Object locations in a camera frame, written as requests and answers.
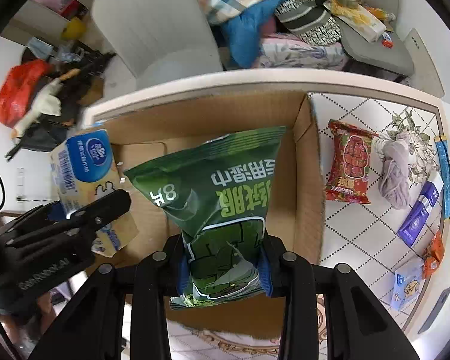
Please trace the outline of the blue yellow tissue pack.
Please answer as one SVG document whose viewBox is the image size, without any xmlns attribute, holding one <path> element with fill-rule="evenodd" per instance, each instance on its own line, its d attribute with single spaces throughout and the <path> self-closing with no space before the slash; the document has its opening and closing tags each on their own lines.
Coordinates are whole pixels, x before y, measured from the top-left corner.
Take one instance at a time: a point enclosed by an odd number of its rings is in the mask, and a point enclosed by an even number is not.
<svg viewBox="0 0 450 360">
<path fill-rule="evenodd" d="M 52 178 L 66 215 L 120 189 L 120 177 L 106 130 L 81 133 L 49 153 Z M 138 234 L 130 212 L 97 230 L 93 252 L 113 257 Z"/>
</svg>

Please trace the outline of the light blue cartoon packet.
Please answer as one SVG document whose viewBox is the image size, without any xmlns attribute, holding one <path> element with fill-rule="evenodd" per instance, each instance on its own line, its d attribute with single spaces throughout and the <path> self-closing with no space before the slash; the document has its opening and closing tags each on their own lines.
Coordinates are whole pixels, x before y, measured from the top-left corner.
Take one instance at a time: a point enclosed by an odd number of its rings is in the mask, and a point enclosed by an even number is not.
<svg viewBox="0 0 450 360">
<path fill-rule="evenodd" d="M 393 293 L 390 305 L 396 311 L 419 295 L 420 283 L 423 280 L 424 260 L 413 257 L 395 271 Z"/>
</svg>

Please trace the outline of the orange snack packet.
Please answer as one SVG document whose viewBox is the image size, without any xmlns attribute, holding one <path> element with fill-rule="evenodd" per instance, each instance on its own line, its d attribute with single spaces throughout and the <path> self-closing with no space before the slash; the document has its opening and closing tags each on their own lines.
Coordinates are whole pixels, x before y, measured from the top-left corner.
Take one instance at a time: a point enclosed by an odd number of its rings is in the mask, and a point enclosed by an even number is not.
<svg viewBox="0 0 450 360">
<path fill-rule="evenodd" d="M 424 254 L 423 278 L 429 279 L 440 267 L 441 261 L 445 255 L 445 247 L 443 244 L 441 232 L 438 231 L 430 243 Z"/>
</svg>

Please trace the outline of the lilac cloth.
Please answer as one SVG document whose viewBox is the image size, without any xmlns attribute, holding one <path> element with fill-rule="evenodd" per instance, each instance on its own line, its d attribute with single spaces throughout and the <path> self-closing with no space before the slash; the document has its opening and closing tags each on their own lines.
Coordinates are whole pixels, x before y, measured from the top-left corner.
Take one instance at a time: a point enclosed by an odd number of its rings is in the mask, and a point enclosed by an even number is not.
<svg viewBox="0 0 450 360">
<path fill-rule="evenodd" d="M 383 163 L 379 193 L 395 210 L 404 210 L 410 204 L 409 143 L 405 133 L 399 133 L 394 140 L 379 136 L 373 142 Z"/>
</svg>

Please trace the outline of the purple white box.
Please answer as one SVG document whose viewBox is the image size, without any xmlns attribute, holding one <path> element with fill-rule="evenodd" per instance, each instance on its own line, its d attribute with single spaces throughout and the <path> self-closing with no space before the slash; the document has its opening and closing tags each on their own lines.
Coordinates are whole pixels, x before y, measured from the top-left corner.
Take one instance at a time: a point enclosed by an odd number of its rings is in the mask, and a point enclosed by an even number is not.
<svg viewBox="0 0 450 360">
<path fill-rule="evenodd" d="M 443 180 L 439 174 L 435 173 L 425 182 L 424 187 L 418 195 L 418 199 L 407 215 L 405 221 L 397 231 L 398 237 L 408 246 L 412 247 L 419 233 L 426 224 L 426 221 L 437 203 L 440 192 L 443 188 Z"/>
</svg>

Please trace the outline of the green wet wipes pack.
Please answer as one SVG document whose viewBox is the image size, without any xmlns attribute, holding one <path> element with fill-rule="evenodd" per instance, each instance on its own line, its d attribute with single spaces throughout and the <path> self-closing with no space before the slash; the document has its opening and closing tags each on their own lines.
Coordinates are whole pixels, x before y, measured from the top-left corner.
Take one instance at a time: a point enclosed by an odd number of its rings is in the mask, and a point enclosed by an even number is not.
<svg viewBox="0 0 450 360">
<path fill-rule="evenodd" d="M 284 126 L 228 133 L 125 172 L 179 228 L 175 310 L 272 292 L 263 239 Z"/>
</svg>

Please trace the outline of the long blue packet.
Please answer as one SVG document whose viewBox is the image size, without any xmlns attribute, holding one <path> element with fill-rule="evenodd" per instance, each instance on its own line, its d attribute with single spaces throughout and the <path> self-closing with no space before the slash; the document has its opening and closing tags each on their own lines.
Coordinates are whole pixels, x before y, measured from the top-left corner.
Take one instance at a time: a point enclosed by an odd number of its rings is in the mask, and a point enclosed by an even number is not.
<svg viewBox="0 0 450 360">
<path fill-rule="evenodd" d="M 441 179 L 443 185 L 443 215 L 444 219 L 450 219 L 450 153 L 448 140 L 445 135 L 435 136 L 436 152 L 438 155 Z"/>
</svg>

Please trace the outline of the red snack packet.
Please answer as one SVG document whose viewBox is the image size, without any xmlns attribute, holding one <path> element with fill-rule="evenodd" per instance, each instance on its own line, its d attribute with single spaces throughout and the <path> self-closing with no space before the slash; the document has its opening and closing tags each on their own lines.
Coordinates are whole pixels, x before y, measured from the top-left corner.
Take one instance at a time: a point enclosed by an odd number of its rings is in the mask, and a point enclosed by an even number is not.
<svg viewBox="0 0 450 360">
<path fill-rule="evenodd" d="M 370 204 L 368 172 L 371 144 L 375 133 L 330 119 L 334 153 L 331 172 L 325 185 L 326 199 L 342 203 Z"/>
</svg>

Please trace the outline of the dark smartphone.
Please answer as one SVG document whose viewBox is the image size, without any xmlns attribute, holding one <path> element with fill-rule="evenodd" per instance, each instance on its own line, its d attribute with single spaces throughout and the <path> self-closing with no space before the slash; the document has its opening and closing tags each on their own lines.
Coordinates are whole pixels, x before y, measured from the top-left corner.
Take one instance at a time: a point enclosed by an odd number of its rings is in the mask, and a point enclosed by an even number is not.
<svg viewBox="0 0 450 360">
<path fill-rule="evenodd" d="M 424 324 L 422 327 L 418 330 L 418 334 L 422 334 L 423 332 L 426 332 L 434 323 L 438 315 L 440 314 L 444 304 L 446 303 L 448 297 L 450 296 L 450 287 L 444 289 L 440 296 L 438 297 L 436 304 L 433 306 L 430 314 L 428 315 L 427 319 L 424 321 Z"/>
</svg>

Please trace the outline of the white plush goose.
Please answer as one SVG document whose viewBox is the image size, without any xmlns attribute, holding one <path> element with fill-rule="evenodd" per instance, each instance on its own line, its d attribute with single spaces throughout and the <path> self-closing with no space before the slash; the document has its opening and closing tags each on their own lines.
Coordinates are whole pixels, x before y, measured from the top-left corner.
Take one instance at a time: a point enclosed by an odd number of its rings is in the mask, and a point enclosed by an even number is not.
<svg viewBox="0 0 450 360">
<path fill-rule="evenodd" d="M 10 135 L 11 139 L 23 137 L 26 130 L 42 115 L 60 116 L 62 105 L 57 94 L 65 80 L 75 77 L 79 73 L 80 69 L 74 68 L 46 84 L 35 96 L 30 110 L 14 125 Z"/>
</svg>

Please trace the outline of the red plastic bag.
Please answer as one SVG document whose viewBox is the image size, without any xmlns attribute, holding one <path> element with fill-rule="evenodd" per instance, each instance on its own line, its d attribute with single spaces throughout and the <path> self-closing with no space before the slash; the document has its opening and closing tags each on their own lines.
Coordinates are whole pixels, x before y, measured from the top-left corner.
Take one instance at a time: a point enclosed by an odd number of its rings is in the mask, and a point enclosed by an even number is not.
<svg viewBox="0 0 450 360">
<path fill-rule="evenodd" d="M 12 67 L 0 89 L 0 122 L 12 128 L 28 109 L 35 86 L 41 77 L 53 71 L 53 66 L 35 59 Z"/>
</svg>

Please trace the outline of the yellow bucket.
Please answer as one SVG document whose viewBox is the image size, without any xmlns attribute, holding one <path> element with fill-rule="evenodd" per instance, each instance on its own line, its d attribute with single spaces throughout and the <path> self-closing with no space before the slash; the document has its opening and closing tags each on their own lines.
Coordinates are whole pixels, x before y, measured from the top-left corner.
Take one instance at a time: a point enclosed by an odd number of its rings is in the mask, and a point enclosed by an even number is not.
<svg viewBox="0 0 450 360">
<path fill-rule="evenodd" d="M 87 25 L 78 17 L 74 17 L 63 28 L 61 39 L 64 41 L 75 41 L 80 39 L 87 31 Z"/>
</svg>

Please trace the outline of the yellow white bag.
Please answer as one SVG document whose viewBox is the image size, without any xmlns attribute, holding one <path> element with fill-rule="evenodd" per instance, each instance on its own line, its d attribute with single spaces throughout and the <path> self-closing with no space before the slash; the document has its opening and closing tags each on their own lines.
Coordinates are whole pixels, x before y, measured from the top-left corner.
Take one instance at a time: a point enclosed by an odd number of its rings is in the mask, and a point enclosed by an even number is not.
<svg viewBox="0 0 450 360">
<path fill-rule="evenodd" d="M 385 25 L 358 0 L 327 0 L 325 7 L 368 42 L 377 41 L 386 31 Z"/>
</svg>

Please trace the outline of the black white patterned clothing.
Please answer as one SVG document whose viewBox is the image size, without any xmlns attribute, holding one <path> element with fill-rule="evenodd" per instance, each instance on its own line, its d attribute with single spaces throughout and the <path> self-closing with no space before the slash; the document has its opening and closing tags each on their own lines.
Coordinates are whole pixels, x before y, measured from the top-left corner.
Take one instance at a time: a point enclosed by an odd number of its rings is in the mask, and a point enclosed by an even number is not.
<svg viewBox="0 0 450 360">
<path fill-rule="evenodd" d="M 328 0 L 284 0 L 275 9 L 275 16 L 294 36 L 305 43 L 330 46 L 341 39 L 341 28 L 327 8 Z"/>
</svg>

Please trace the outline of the grey cushioned chair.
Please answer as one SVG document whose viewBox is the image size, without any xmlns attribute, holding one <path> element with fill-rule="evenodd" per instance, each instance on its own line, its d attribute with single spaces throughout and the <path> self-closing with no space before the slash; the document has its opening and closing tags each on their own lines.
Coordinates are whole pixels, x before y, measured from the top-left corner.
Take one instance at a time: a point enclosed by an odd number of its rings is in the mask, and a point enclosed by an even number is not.
<svg viewBox="0 0 450 360">
<path fill-rule="evenodd" d="M 366 0 L 373 8 L 380 8 L 394 15 L 398 14 L 399 0 Z M 400 77 L 409 77 L 415 72 L 415 65 L 403 41 L 391 34 L 393 46 L 388 48 L 382 40 L 369 42 L 342 19 L 337 19 L 342 33 L 341 43 L 351 59 L 376 68 L 393 72 Z"/>
</svg>

